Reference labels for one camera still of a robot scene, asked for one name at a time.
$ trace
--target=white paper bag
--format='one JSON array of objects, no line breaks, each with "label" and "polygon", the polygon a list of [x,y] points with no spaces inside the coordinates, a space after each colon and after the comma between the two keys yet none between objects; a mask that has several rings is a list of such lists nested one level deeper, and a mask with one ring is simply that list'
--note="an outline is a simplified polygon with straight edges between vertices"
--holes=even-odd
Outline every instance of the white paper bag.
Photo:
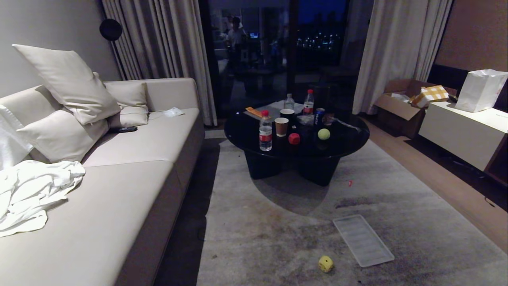
[{"label": "white paper bag", "polygon": [[496,70],[469,72],[455,108],[468,112],[492,108],[507,78],[508,72]]}]

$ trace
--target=soda can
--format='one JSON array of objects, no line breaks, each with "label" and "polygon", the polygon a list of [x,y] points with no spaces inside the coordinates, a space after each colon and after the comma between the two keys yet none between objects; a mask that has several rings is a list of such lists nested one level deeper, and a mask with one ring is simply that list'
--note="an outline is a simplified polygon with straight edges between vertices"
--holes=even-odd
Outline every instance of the soda can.
[{"label": "soda can", "polygon": [[325,109],[318,108],[314,114],[314,127],[321,128],[323,126],[323,117],[325,116]]}]

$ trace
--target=beige sofa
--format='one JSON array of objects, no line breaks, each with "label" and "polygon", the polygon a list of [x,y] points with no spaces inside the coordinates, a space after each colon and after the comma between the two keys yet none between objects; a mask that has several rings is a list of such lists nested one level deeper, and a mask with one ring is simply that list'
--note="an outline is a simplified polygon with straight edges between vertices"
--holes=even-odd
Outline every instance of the beige sofa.
[{"label": "beige sofa", "polygon": [[[176,106],[185,114],[154,113],[135,132],[101,138],[82,162],[83,181],[68,202],[48,212],[43,229],[0,238],[0,285],[153,283],[204,129],[193,79],[144,82],[151,110]],[[25,126],[61,108],[43,86],[0,104]]]}]

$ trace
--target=curtain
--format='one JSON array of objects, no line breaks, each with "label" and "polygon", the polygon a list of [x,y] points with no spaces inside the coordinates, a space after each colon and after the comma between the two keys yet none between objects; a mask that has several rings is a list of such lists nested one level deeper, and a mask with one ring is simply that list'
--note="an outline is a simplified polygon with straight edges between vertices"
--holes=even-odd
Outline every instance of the curtain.
[{"label": "curtain", "polygon": [[124,79],[191,77],[205,125],[217,125],[198,0],[102,0],[123,27],[113,43]]},{"label": "curtain", "polygon": [[427,80],[451,4],[452,0],[375,0],[353,114],[375,114],[373,103],[390,80]]}]

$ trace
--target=cardboard box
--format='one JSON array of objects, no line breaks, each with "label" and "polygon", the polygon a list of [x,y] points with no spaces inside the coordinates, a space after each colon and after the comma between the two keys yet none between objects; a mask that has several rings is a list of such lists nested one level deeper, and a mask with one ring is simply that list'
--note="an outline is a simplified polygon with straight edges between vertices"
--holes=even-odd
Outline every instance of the cardboard box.
[{"label": "cardboard box", "polygon": [[[425,117],[425,109],[392,98],[392,93],[405,94],[408,97],[420,94],[421,87],[432,87],[436,84],[414,80],[396,79],[390,81],[384,93],[374,103],[378,107],[377,119],[390,128],[399,131],[409,138],[415,138]],[[445,90],[456,95],[457,90],[445,87]]]}]

